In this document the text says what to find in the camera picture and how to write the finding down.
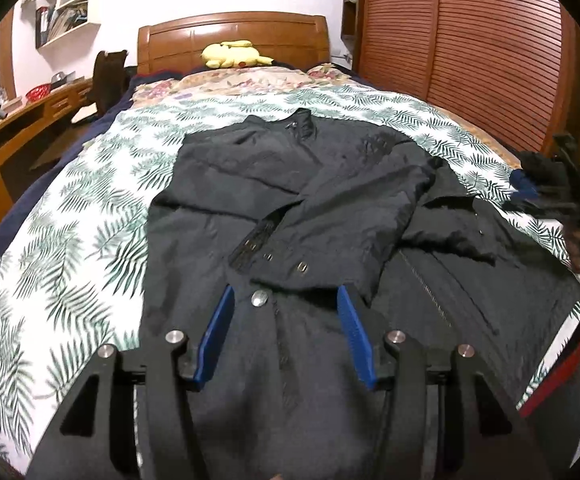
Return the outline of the red basket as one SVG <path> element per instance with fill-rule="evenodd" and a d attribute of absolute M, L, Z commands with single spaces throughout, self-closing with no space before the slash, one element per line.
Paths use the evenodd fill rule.
<path fill-rule="evenodd" d="M 26 94 L 25 99 L 27 103 L 38 102 L 51 93 L 52 84 L 38 84 L 34 88 L 31 88 Z"/>

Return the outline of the brown louvered wardrobe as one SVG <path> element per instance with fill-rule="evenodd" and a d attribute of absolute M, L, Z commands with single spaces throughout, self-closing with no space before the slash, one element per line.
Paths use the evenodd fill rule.
<path fill-rule="evenodd" d="M 580 160 L 580 26 L 558 0 L 345 0 L 353 67 L 511 150 L 550 152 L 570 133 Z"/>

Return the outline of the black jacket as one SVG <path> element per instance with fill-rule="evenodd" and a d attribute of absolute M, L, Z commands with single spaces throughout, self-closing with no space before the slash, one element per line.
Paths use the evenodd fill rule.
<path fill-rule="evenodd" d="M 406 134 L 301 108 L 189 134 L 148 212 L 140 340 L 189 332 L 235 293 L 190 402 L 213 479 L 358 479 L 382 402 L 337 315 L 351 285 L 438 356 L 480 352 L 519 400 L 580 300 L 553 254 Z"/>

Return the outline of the white wall shelf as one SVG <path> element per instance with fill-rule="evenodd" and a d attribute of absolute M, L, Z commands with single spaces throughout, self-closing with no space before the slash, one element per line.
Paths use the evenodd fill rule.
<path fill-rule="evenodd" d="M 90 12 L 92 0 L 20 0 L 22 15 L 34 17 L 35 47 L 53 46 L 72 32 L 98 27 Z"/>

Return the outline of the floral quilt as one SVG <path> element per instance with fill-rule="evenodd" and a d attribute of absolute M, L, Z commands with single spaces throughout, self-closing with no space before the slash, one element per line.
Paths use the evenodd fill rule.
<path fill-rule="evenodd" d="M 159 104 L 167 98 L 177 101 L 216 94 L 216 96 L 244 96 L 245 94 L 288 93 L 303 88 L 321 88 L 357 84 L 351 76 L 331 63 L 317 65 L 307 72 L 282 66 L 220 68 L 184 76 L 139 84 L 133 91 L 132 107 Z"/>

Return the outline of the dark wooden chair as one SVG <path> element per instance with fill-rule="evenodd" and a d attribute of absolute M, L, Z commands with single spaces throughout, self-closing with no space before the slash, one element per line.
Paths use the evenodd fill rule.
<path fill-rule="evenodd" d="M 125 61 L 127 51 L 100 51 L 96 56 L 92 74 L 90 101 L 102 117 L 125 93 Z"/>

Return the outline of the palm leaf print bedsheet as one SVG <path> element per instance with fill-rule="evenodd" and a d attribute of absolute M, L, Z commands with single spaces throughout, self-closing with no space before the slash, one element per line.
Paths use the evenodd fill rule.
<path fill-rule="evenodd" d="M 27 471 L 58 404 L 96 349 L 139 346 L 148 212 L 171 183 L 186 137 L 251 116 L 277 122 L 301 108 L 406 134 L 444 159 L 470 194 L 567 266 L 557 223 L 500 209 L 510 193 L 503 159 L 412 96 L 345 84 L 131 107 L 84 144 L 0 258 L 0 458 L 15 472 Z M 538 386 L 579 320 L 580 300 L 516 401 Z"/>

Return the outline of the navy blue bed cover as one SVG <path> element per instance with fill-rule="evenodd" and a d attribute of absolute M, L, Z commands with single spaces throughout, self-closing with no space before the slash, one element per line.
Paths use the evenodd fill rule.
<path fill-rule="evenodd" d="M 0 258 L 9 248 L 23 222 L 32 211 L 32 208 L 34 208 L 36 203 L 40 201 L 40 198 L 44 193 L 46 193 L 50 184 L 56 177 L 58 177 L 67 164 L 73 162 L 84 147 L 84 144 L 87 141 L 96 139 L 97 136 L 106 133 L 107 130 L 111 128 L 116 116 L 120 112 L 130 109 L 132 105 L 133 92 L 137 90 L 140 84 L 153 84 L 153 82 L 159 82 L 168 78 L 180 80 L 184 76 L 183 73 L 174 72 L 173 70 L 159 70 L 153 74 L 134 76 L 130 80 L 128 90 L 120 98 L 119 102 L 110 108 L 102 118 L 97 119 L 86 130 L 86 132 L 68 148 L 62 158 L 50 170 L 35 180 L 35 182 L 22 196 L 20 196 L 20 199 L 4 216 L 4 219 L 0 222 Z"/>

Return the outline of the yellow Pikachu plush toy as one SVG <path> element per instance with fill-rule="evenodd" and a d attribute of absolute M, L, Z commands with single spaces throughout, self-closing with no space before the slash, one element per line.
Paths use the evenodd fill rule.
<path fill-rule="evenodd" d="M 273 65 L 273 58 L 261 55 L 249 40 L 209 44 L 202 51 L 201 59 L 212 70 Z"/>

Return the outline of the long wooden desk cabinet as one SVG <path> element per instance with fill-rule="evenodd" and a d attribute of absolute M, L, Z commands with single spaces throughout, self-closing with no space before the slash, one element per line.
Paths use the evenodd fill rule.
<path fill-rule="evenodd" d="M 24 146 L 87 102 L 89 79 L 80 78 L 28 103 L 0 122 L 0 222 L 11 209 L 13 199 L 6 187 L 2 168 Z"/>

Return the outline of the wooden bed headboard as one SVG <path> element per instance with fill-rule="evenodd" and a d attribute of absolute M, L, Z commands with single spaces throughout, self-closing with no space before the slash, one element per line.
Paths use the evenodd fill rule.
<path fill-rule="evenodd" d="M 202 65 L 205 47 L 235 40 L 249 40 L 260 54 L 299 70 L 328 63 L 331 58 L 327 20 L 322 15 L 225 12 L 141 27 L 138 73 L 190 73 Z"/>

